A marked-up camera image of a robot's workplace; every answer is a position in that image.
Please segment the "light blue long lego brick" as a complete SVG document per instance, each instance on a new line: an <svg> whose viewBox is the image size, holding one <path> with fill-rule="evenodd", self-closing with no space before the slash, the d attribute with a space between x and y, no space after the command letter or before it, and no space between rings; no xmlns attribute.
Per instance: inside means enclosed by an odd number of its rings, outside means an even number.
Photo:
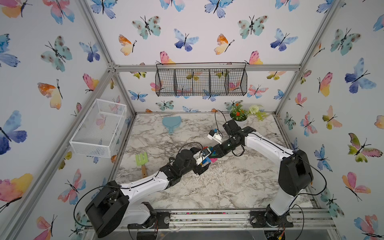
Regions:
<svg viewBox="0 0 384 240"><path fill-rule="evenodd" d="M206 159L203 160L202 166L205 167L206 165L208 165L210 163L211 163L211 159L210 158L206 158Z"/></svg>

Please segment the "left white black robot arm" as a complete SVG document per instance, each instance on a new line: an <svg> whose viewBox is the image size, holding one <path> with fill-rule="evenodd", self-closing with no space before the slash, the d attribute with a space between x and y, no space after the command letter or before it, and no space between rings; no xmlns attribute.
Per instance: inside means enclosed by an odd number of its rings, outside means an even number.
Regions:
<svg viewBox="0 0 384 240"><path fill-rule="evenodd" d="M147 201L148 196L173 187L189 172L201 175L209 168L211 155L208 147L184 149L153 175L128 184L111 181L100 186L85 209L90 227L98 238L121 226L157 230L159 216Z"/></svg>

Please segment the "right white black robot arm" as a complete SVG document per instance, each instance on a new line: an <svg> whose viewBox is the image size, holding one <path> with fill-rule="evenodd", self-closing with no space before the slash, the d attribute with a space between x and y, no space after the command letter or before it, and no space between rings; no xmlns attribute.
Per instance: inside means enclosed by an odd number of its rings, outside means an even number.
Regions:
<svg viewBox="0 0 384 240"><path fill-rule="evenodd" d="M312 170L315 168L309 163L304 151L293 151L280 146L252 127L240 128L234 120L226 122L223 127L229 136L227 140L223 140L222 134L217 129L208 133L208 138L218 143L211 150L216 158L227 155L237 147L247 147L262 154L279 167L279 190L272 203L268 205L267 211L270 215L274 217L285 215L300 195L316 195L305 192L307 186L314 180Z"/></svg>

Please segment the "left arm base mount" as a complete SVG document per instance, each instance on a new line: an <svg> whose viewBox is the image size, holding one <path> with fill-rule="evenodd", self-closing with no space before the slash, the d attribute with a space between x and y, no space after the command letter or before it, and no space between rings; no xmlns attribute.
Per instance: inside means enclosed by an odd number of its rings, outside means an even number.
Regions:
<svg viewBox="0 0 384 240"><path fill-rule="evenodd" d="M126 214L129 229L168 229L171 222L170 212L155 211L149 202L129 207Z"/></svg>

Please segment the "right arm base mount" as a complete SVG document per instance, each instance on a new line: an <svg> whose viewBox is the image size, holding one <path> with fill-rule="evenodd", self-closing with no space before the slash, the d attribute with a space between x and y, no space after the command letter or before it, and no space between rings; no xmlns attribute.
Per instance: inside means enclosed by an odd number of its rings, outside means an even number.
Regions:
<svg viewBox="0 0 384 240"><path fill-rule="evenodd" d="M251 211L250 224L253 228L294 227L293 219L289 212L278 216L273 211Z"/></svg>

